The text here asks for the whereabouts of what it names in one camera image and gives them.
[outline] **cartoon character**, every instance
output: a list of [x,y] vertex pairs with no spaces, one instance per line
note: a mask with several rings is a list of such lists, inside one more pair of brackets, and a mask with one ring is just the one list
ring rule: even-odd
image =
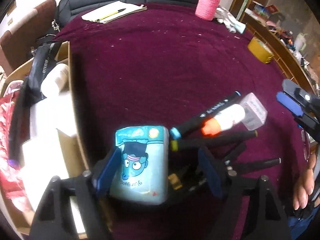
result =
[[122,152],[122,179],[140,175],[148,166],[147,144],[139,142],[125,142]]

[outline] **blue tissue package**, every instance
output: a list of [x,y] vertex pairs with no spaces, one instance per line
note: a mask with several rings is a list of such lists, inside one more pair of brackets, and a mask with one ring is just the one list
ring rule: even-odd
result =
[[163,126],[134,126],[116,132],[122,164],[110,188],[114,198],[159,205],[167,199],[169,133]]

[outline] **blue jeans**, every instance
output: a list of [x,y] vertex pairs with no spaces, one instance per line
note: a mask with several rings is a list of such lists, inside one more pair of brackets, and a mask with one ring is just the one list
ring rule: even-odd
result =
[[288,218],[288,226],[291,231],[292,240],[297,239],[308,227],[310,222],[313,220],[320,206],[313,209],[311,215],[307,219],[298,220],[295,217]]

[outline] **brown chair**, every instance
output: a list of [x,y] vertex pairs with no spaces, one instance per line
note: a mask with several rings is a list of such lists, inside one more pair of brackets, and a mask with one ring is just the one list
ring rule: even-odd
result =
[[35,47],[36,39],[44,36],[51,27],[56,6],[55,0],[43,2],[0,38],[0,65],[7,76],[29,60],[30,48]]

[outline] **open book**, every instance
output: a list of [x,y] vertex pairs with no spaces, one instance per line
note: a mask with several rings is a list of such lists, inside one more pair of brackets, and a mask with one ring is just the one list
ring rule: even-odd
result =
[[82,16],[83,20],[99,23],[108,23],[131,13],[145,11],[143,5],[138,6],[131,3],[116,1]]

